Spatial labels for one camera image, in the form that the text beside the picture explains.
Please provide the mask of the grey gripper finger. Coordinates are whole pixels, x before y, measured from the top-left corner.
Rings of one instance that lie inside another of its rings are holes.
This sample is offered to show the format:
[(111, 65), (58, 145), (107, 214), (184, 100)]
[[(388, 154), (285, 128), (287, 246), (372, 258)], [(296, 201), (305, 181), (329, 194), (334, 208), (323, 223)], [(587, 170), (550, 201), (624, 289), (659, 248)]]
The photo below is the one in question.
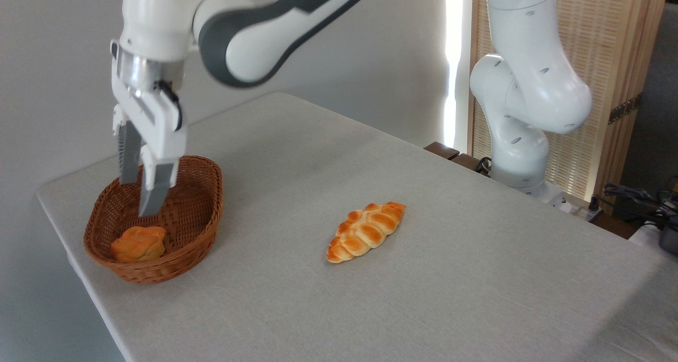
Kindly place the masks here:
[(140, 150), (142, 160), (142, 190), (139, 203), (139, 217), (157, 215), (162, 208), (168, 191), (176, 186), (179, 173), (179, 159), (158, 161), (150, 147)]
[(142, 137), (119, 104), (113, 110), (112, 132), (117, 138), (119, 183), (136, 183)]

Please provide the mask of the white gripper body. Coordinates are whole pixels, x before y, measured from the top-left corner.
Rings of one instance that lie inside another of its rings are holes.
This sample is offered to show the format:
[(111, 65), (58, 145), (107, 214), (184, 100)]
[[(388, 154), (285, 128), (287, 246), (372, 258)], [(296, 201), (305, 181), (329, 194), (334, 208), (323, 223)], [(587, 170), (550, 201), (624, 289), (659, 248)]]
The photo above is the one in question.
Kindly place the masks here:
[(184, 156), (187, 127), (183, 123), (179, 97), (165, 82), (156, 87), (152, 91), (137, 91), (119, 78), (112, 79), (117, 104), (136, 127), (143, 142), (158, 161), (169, 161)]

